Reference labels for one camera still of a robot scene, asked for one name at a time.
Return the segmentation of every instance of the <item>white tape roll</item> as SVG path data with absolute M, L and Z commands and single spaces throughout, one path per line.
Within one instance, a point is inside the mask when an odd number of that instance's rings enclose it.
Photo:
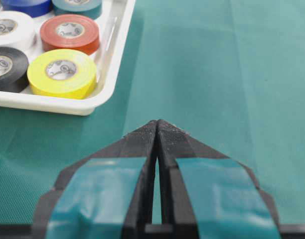
M 34 20 L 18 11 L 0 12 L 0 46 L 21 51 L 29 49 L 36 40 Z

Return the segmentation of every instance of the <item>white plastic tray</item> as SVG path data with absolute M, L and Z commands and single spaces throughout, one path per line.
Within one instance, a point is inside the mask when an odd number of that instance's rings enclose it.
M 0 91 L 0 107 L 86 116 L 113 94 L 136 0 L 103 0 L 103 13 L 95 20 L 100 29 L 100 49 L 91 55 L 97 65 L 97 88 L 84 100 L 34 95 L 29 86 L 21 93 Z M 29 61 L 43 53 L 39 29 L 53 12 L 34 18 L 37 41 L 25 51 Z

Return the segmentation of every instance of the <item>red tape roll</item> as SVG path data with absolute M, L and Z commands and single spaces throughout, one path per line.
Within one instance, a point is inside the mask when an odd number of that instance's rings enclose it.
M 91 55 L 100 46 L 98 25 L 82 15 L 53 17 L 42 25 L 40 35 L 44 51 L 65 48 Z

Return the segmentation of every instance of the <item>green tablecloth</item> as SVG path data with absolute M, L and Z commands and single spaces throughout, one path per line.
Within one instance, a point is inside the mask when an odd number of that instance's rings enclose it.
M 250 166 L 281 223 L 305 223 L 305 0 L 138 0 L 92 115 L 0 108 L 0 223 L 30 223 L 62 168 L 160 118 Z

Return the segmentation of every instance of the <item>tape label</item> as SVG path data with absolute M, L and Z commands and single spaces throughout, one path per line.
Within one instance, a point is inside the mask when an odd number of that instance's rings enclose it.
M 0 19 L 0 35 L 6 35 L 17 28 L 16 21 L 11 19 Z
M 65 22 L 56 28 L 58 35 L 64 38 L 75 38 L 84 34 L 85 28 L 75 22 Z
M 83 5 L 89 3 L 90 0 L 65 0 L 65 2 L 72 5 Z
M 57 81 L 67 80 L 74 76 L 76 72 L 76 65 L 68 60 L 53 61 L 46 67 L 47 76 Z
M 7 56 L 0 56 L 0 76 L 5 75 L 12 69 L 13 62 Z

